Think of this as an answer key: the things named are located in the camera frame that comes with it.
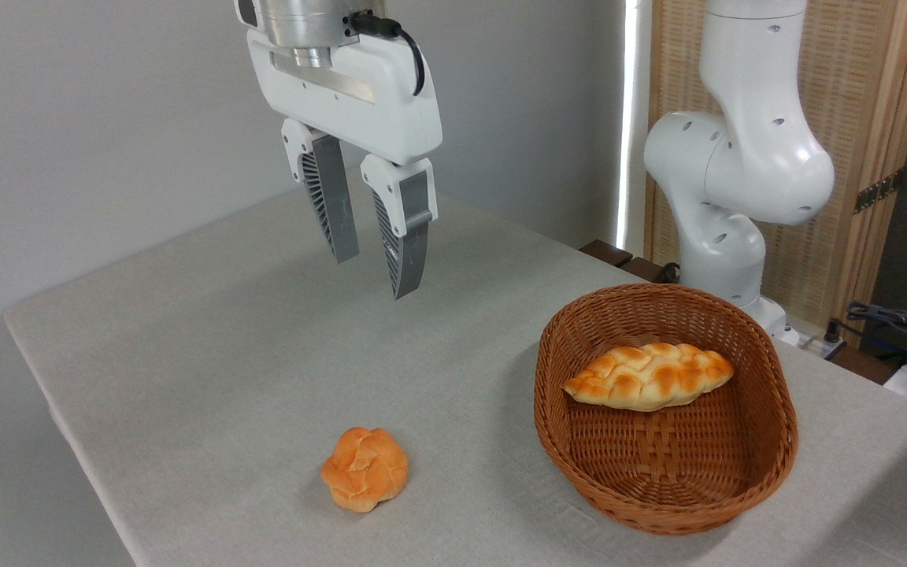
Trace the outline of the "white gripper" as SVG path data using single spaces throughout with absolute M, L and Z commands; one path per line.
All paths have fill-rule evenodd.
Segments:
M 413 94 L 413 52 L 401 40 L 364 35 L 335 48 L 330 68 L 298 67 L 257 30 L 247 42 L 265 99 L 289 117 L 281 128 L 289 165 L 335 261 L 359 254 L 341 139 L 371 152 L 361 172 L 373 191 L 394 298 L 417 290 L 429 223 L 438 218 L 432 164 L 421 159 L 442 143 L 431 76 Z

